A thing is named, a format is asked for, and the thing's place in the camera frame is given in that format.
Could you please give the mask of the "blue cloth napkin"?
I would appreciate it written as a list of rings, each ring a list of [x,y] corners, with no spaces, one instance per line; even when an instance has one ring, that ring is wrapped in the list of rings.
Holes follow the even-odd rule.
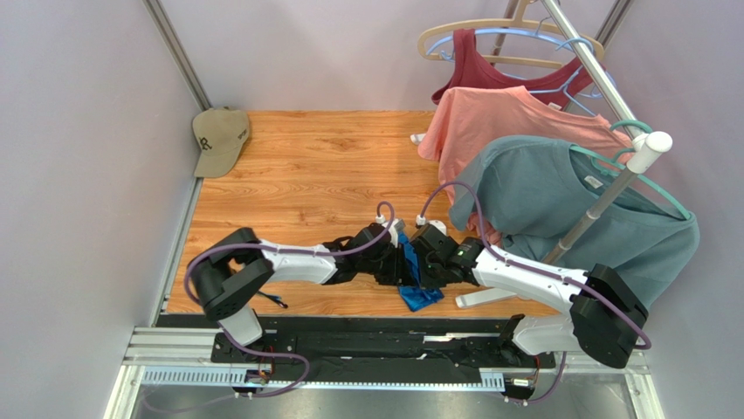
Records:
[[[404,232],[398,235],[398,242],[403,248],[404,260],[413,278],[413,285],[399,286],[398,291],[406,306],[415,313],[438,303],[444,298],[444,294],[437,288],[424,289],[420,286],[420,269],[414,247]]]

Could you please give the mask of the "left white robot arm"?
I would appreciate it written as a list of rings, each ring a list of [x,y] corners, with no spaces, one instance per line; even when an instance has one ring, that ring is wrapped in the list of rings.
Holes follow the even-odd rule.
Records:
[[[251,228],[240,228],[189,263],[184,285],[208,320],[247,347],[264,334],[249,306],[264,285],[338,285],[359,274],[380,285],[413,284],[394,228],[372,223],[354,236],[310,247],[275,244],[258,238]]]

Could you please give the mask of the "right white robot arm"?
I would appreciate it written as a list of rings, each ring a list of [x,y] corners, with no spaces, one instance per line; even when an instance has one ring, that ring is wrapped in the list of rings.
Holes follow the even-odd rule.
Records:
[[[422,285],[479,286],[456,298],[461,309],[523,299],[555,310],[547,317],[518,313],[505,328],[503,337],[526,354],[582,351],[604,366],[624,368],[635,350],[651,348],[643,330],[647,310],[606,266],[558,268],[475,244],[417,255]]]

